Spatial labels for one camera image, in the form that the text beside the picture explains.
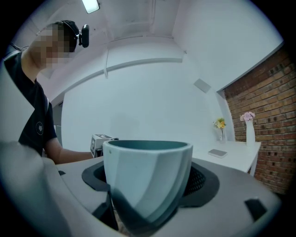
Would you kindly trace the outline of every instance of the person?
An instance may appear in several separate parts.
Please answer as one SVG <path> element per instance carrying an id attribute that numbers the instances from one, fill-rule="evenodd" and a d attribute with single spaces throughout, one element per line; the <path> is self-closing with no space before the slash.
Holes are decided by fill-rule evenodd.
<path id="1" fill-rule="evenodd" d="M 5 60 L 5 67 L 23 96 L 34 107 L 19 143 L 30 146 L 42 155 L 44 149 L 55 164 L 91 159 L 91 152 L 64 149 L 54 129 L 52 105 L 44 95 L 36 77 L 41 70 L 69 58 L 77 44 L 79 30 L 73 21 L 59 21 L 46 26 L 24 51 Z"/>

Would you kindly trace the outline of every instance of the black mesh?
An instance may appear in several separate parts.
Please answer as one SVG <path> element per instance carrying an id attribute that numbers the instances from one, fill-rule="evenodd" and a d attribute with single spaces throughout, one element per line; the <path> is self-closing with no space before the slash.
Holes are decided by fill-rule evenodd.
<path id="1" fill-rule="evenodd" d="M 205 176 L 197 169 L 191 167 L 189 179 L 184 191 L 183 196 L 187 196 L 195 191 L 201 189 L 204 186 Z"/>

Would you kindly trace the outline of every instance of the white table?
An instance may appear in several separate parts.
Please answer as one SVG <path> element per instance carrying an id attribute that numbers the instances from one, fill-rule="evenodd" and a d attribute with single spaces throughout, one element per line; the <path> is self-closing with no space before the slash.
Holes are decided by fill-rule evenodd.
<path id="1" fill-rule="evenodd" d="M 192 157 L 238 169 L 243 172 L 248 172 L 251 168 L 250 175 L 254 176 L 260 146 L 260 142 L 255 143 L 255 145 L 250 148 L 247 147 L 246 142 L 226 141 L 226 143 L 222 144 L 217 141 L 213 144 L 195 145 Z M 212 149 L 226 151 L 227 155 L 222 159 L 211 156 L 208 152 Z"/>

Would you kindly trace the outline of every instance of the ceiling light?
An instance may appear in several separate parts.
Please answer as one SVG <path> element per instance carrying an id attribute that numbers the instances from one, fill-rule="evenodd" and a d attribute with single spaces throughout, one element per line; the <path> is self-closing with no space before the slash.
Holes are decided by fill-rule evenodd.
<path id="1" fill-rule="evenodd" d="M 97 0 L 82 0 L 82 2 L 88 14 L 100 9 Z"/>

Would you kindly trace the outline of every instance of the brick wall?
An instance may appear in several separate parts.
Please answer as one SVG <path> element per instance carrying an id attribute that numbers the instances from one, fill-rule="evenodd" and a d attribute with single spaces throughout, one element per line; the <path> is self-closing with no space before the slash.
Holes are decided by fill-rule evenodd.
<path id="1" fill-rule="evenodd" d="M 256 141 L 261 142 L 255 178 L 285 193 L 296 171 L 296 70 L 285 46 L 229 85 L 225 96 L 235 139 L 246 140 L 240 115 L 252 111 Z"/>

